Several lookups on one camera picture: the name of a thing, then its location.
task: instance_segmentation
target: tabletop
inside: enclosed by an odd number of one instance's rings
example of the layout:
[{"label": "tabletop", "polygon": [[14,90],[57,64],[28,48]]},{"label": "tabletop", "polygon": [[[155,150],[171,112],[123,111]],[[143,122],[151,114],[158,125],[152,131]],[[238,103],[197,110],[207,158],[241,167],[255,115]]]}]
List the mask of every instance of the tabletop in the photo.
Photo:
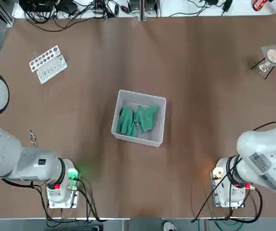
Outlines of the tabletop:
[{"label": "tabletop", "polygon": [[[275,15],[89,20],[59,33],[17,21],[0,53],[10,89],[0,127],[26,147],[31,128],[39,147],[72,160],[102,218],[192,218],[219,158],[237,154],[242,132],[276,120],[276,67],[267,80],[250,70],[261,46],[275,44]],[[41,85],[29,56],[55,45],[68,68]],[[167,99],[159,148],[111,134],[120,89]],[[259,189],[262,217],[276,217],[276,194]],[[253,208],[248,200],[234,215],[253,217]],[[201,217],[226,214],[210,200]],[[63,215],[86,217],[83,198]],[[43,217],[36,191],[0,180],[0,218]]]}]

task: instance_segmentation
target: sticker label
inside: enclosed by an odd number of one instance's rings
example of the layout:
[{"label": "sticker label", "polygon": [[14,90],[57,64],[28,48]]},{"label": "sticker label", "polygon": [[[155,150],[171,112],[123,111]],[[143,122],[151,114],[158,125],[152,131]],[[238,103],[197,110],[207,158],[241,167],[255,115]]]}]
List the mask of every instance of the sticker label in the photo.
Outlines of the sticker label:
[{"label": "sticker label", "polygon": [[249,156],[249,159],[261,172],[266,172],[272,165],[272,162],[264,154],[254,153]]},{"label": "sticker label", "polygon": [[49,196],[60,196],[61,191],[60,190],[49,190]]},{"label": "sticker label", "polygon": [[276,181],[268,173],[259,176],[264,183],[270,188],[276,191]]},{"label": "sticker label", "polygon": [[39,181],[38,177],[21,177],[21,180],[26,180],[26,181]]}]

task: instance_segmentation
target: green towel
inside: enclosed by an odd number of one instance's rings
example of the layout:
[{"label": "green towel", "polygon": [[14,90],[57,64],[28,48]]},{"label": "green towel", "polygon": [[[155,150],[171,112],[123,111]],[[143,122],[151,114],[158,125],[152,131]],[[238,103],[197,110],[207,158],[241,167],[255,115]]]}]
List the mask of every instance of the green towel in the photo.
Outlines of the green towel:
[{"label": "green towel", "polygon": [[127,136],[136,137],[137,129],[133,122],[132,109],[125,106],[118,120],[117,131]]},{"label": "green towel", "polygon": [[134,122],[140,127],[141,132],[151,130],[156,123],[158,106],[150,106],[146,109],[138,106],[134,111]]}]

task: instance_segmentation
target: black cable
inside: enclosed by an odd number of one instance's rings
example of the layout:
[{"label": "black cable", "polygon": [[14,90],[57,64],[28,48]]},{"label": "black cable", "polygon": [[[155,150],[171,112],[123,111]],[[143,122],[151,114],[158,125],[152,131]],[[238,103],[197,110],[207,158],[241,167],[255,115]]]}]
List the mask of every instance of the black cable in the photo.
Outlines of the black cable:
[{"label": "black cable", "polygon": [[193,4],[195,4],[196,5],[196,7],[198,7],[198,8],[204,8],[204,6],[205,6],[205,4],[203,5],[203,6],[198,6],[194,1],[191,1],[191,0],[187,0],[188,2],[191,2],[191,3],[193,3]]},{"label": "black cable", "polygon": [[[265,126],[267,126],[267,125],[271,125],[271,124],[275,124],[275,123],[276,123],[276,121],[268,122],[268,123],[266,123],[266,124],[263,124],[263,125],[261,125],[261,126],[255,128],[253,131],[256,131],[256,130],[258,130],[258,129],[260,129],[260,128],[263,128],[263,127],[265,127]],[[234,165],[233,165],[232,169],[230,169],[229,173],[231,173],[231,171],[232,171],[233,169],[235,169],[235,167],[237,166],[237,164],[238,164],[241,160],[242,160],[242,158],[240,158],[237,162],[234,163]],[[191,221],[191,223],[194,223],[194,222],[197,220],[197,218],[199,217],[199,215],[200,215],[202,209],[204,208],[205,204],[206,204],[207,201],[209,200],[210,196],[214,193],[214,191],[215,191],[215,190],[217,189],[217,187],[223,182],[223,180],[228,176],[229,173],[227,172],[227,174],[221,179],[221,181],[217,184],[217,186],[210,192],[210,194],[209,194],[208,197],[206,198],[205,202],[203,203],[201,209],[199,210],[197,216]],[[262,195],[261,195],[260,191],[259,191],[259,190],[257,190],[257,191],[258,191],[258,194],[259,194],[259,196],[260,196],[260,202],[261,202],[259,211],[260,211],[260,210],[262,211],[263,199],[262,199]],[[250,222],[250,221],[248,222],[248,221],[239,220],[239,219],[238,219],[238,220],[235,220],[234,218],[231,218],[231,220],[238,221],[238,222],[243,222],[243,223],[252,223],[252,222]]]},{"label": "black cable", "polygon": [[[228,169],[230,168],[230,163],[231,163],[231,160],[232,160],[232,158],[230,157],[229,158],[229,161],[227,161],[227,167],[228,167]],[[235,171],[235,168],[233,169],[233,171],[232,171],[232,174],[231,174],[231,179],[233,178],[233,175],[234,175],[234,171]],[[232,216],[232,214],[233,214],[233,210],[232,210],[232,207],[231,207],[231,188],[232,188],[232,181],[230,180],[230,191],[229,191],[229,216],[227,216],[227,219],[229,219],[231,216]]]},{"label": "black cable", "polygon": [[6,19],[6,17],[3,15],[3,13],[2,13],[1,11],[0,11],[0,15],[2,15],[3,19],[4,19],[7,23],[9,23],[8,20]]},{"label": "black cable", "polygon": [[249,191],[248,191],[248,193],[247,193],[247,195],[245,196],[245,198],[244,198],[243,202],[242,202],[242,203],[240,204],[240,206],[239,206],[239,207],[237,207],[237,208],[241,208],[241,207],[245,204],[245,202],[247,201],[247,198],[248,198],[248,196],[249,196],[250,192],[251,192],[251,190],[249,190]]},{"label": "black cable", "polygon": [[225,2],[224,2],[223,4],[221,4],[221,5],[219,5],[219,6],[218,6],[218,5],[215,5],[215,6],[217,6],[217,7],[220,7],[220,8],[221,8],[224,4],[225,4]]},{"label": "black cable", "polygon": [[79,189],[79,188],[78,188],[78,191],[84,196],[84,198],[85,198],[85,200],[86,200],[86,203],[90,206],[90,209],[91,209],[91,211],[92,211],[92,213],[93,213],[93,215],[94,215],[96,221],[98,221],[98,222],[105,222],[105,221],[107,221],[107,220],[101,220],[101,219],[99,218],[98,214],[95,212],[94,208],[91,206],[91,202],[90,202],[90,200],[88,199],[86,193],[84,193],[84,191],[81,190],[81,189]]},{"label": "black cable", "polygon": [[178,12],[178,13],[171,14],[169,17],[172,17],[172,16],[174,16],[174,15],[176,15],[176,14],[194,15],[194,14],[200,13],[200,12],[201,12],[201,10],[199,10],[198,12],[195,12],[195,13],[183,13],[183,12]]},{"label": "black cable", "polygon": [[[82,186],[83,186],[83,189],[84,189],[84,191],[85,191],[85,194],[87,195],[87,190],[86,190],[86,187],[85,187],[84,182],[83,182],[81,179],[79,179],[79,182],[82,183]],[[91,210],[88,211],[88,206],[89,206],[89,205],[86,204],[86,214],[87,214],[87,216],[86,216],[86,224],[89,223],[89,217],[90,217],[90,214],[91,214]]]},{"label": "black cable", "polygon": [[2,181],[4,181],[6,184],[15,186],[15,187],[19,187],[19,188],[30,188],[30,189],[36,189],[37,187],[39,187],[39,185],[34,185],[33,182],[31,182],[30,185],[25,185],[25,184],[17,184],[14,182],[11,182],[9,180],[6,179],[1,179]]},{"label": "black cable", "polygon": [[262,198],[261,192],[257,188],[255,188],[254,191],[256,191],[258,193],[259,198],[260,198],[260,207],[259,207],[258,214],[255,216],[255,218],[252,219],[252,220],[240,220],[240,219],[237,219],[237,218],[230,218],[230,220],[237,221],[237,222],[240,222],[240,223],[250,224],[250,223],[256,222],[260,218],[261,213],[262,213],[262,209],[263,209],[263,198]]},{"label": "black cable", "polygon": [[160,11],[160,17],[162,17],[162,12],[161,12],[160,1],[161,1],[161,0],[158,0],[158,6],[159,6],[159,11]]},{"label": "black cable", "polygon": [[[81,19],[81,16],[87,12],[88,10],[92,10],[94,9],[95,6],[103,6],[105,8],[105,13],[104,15],[102,15],[101,17],[91,17],[91,18],[86,18],[84,20],[81,20],[81,21],[77,21],[77,22],[72,22],[74,19],[77,19],[79,16],[80,16],[80,19]],[[105,2],[103,0],[95,0],[93,2],[91,2],[89,5],[87,5],[85,7],[85,9],[83,9],[82,11],[80,11],[78,14],[76,14],[65,26],[60,26],[59,24],[56,23],[56,21],[54,20],[55,16],[53,17],[49,17],[50,19],[53,19],[54,23],[60,27],[61,29],[58,29],[58,30],[48,30],[48,29],[44,29],[38,25],[36,25],[36,19],[35,21],[33,20],[33,16],[30,15],[30,14],[26,14],[25,13],[25,18],[26,20],[33,26],[37,27],[38,29],[41,29],[43,31],[46,31],[46,32],[61,32],[65,29],[68,29],[70,27],[72,27],[73,25],[77,24],[77,23],[82,23],[82,22],[85,22],[87,20],[90,20],[90,19],[105,19],[107,17],[115,17],[114,14],[112,13],[111,9],[110,9],[110,12],[109,12],[109,9],[107,8],[107,6],[105,5]]]},{"label": "black cable", "polygon": [[205,4],[204,4],[203,7],[204,7],[204,8],[196,15],[196,17],[198,17],[199,14],[201,14],[203,11],[205,11],[207,8],[209,8],[209,7],[211,7],[211,6],[207,6],[207,3],[205,2]]},{"label": "black cable", "polygon": [[2,8],[2,10],[5,12],[5,14],[10,18],[12,19],[12,17],[6,12],[6,10],[2,7],[2,5],[0,4],[0,7]]},{"label": "black cable", "polygon": [[255,128],[254,131],[259,130],[260,128],[263,128],[263,127],[265,127],[265,126],[267,126],[267,125],[271,125],[271,124],[275,124],[275,123],[276,123],[276,121],[268,122],[268,123],[266,123],[266,124],[263,124],[263,125],[261,125],[261,126]]},{"label": "black cable", "polygon": [[[233,167],[230,169],[230,172],[231,172],[233,169],[236,168],[237,164],[238,164],[241,160],[242,160],[242,158],[240,158],[237,162],[234,163]],[[209,200],[209,198],[212,196],[212,194],[214,193],[214,191],[219,187],[219,185],[223,182],[223,180],[224,180],[227,176],[228,176],[228,173],[221,179],[221,181],[217,184],[217,186],[210,192],[210,194],[209,194],[208,197],[206,198],[205,202],[203,203],[201,209],[199,210],[197,216],[191,221],[191,223],[194,223],[194,222],[198,219],[200,213],[202,212],[202,209],[204,208],[204,206],[205,206],[205,204],[207,203],[207,201]]]}]

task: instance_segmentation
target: floor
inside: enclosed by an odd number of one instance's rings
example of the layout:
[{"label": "floor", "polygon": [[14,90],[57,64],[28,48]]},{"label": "floor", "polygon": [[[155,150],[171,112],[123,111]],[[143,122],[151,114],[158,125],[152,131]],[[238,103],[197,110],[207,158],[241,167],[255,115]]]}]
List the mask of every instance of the floor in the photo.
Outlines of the floor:
[{"label": "floor", "polygon": [[[195,223],[191,223],[190,219],[170,219],[178,230],[180,231],[218,231],[213,221],[200,220]],[[163,220],[159,218],[136,218],[130,221],[123,220],[111,220],[102,224],[98,222],[92,222],[91,226],[102,226],[104,231],[161,231],[161,224]],[[223,231],[236,231],[240,227],[239,224],[234,225],[233,222],[224,223],[218,221],[217,224]],[[79,230],[84,231],[85,228],[77,229],[77,225],[70,224],[60,225],[55,230]],[[0,231],[45,231],[52,230],[48,228],[46,222],[43,219],[27,219],[27,220],[0,220]],[[276,218],[261,218],[253,224],[244,224],[243,231],[274,231],[276,230]]]},{"label": "floor", "polygon": [[[4,0],[1,1],[1,4],[6,9],[7,12],[11,13],[13,9],[13,4],[15,0]],[[5,39],[6,34],[6,25],[3,21],[0,20],[0,51],[2,48],[2,44]],[[198,230],[220,230],[216,227],[213,221],[204,221],[191,223],[190,219],[173,219],[171,220],[178,230],[181,231],[198,231]],[[107,221],[103,224],[99,224],[98,222],[93,222],[92,226],[102,225],[105,231],[159,231],[161,229],[162,219],[160,218],[137,218],[132,219],[130,221],[123,220],[111,220]],[[218,221],[222,230],[225,231],[235,231],[238,230],[239,224],[230,225],[225,224],[223,221]],[[60,225],[56,230],[66,228],[66,230],[71,230],[72,228],[77,228],[76,224],[70,224],[66,227],[66,225]],[[52,228],[47,227],[46,221],[44,219],[0,219],[0,231],[44,231],[51,230]],[[253,224],[245,224],[242,228],[244,231],[256,230],[256,231],[272,231],[276,230],[276,218],[261,218],[257,222]]]}]

